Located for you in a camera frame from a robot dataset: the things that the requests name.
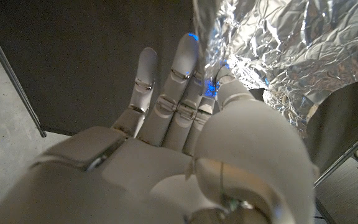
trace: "white robotic hand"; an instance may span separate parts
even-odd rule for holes
[[[143,124],[157,66],[145,49],[128,109],[112,128],[39,156],[0,203],[0,223],[311,224],[313,165],[301,139],[224,67],[211,117],[197,53],[195,35],[184,35]]]
[[[195,71],[196,38],[194,34],[185,34],[180,40],[171,72],[144,124],[153,92],[157,55],[150,48],[142,51],[131,103],[112,128],[153,146],[193,154],[198,135],[214,106],[213,99],[201,96],[203,77]]]

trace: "blue led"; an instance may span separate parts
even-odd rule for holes
[[[197,37],[197,35],[196,35],[196,34],[189,34],[189,36],[190,36],[190,37],[192,37],[192,38],[194,38],[195,40],[197,40],[197,41],[198,41],[198,37]]]
[[[213,82],[211,80],[205,81],[206,83],[206,90],[204,95],[210,98],[214,98],[216,96],[217,89],[219,88],[219,85],[214,86]]]

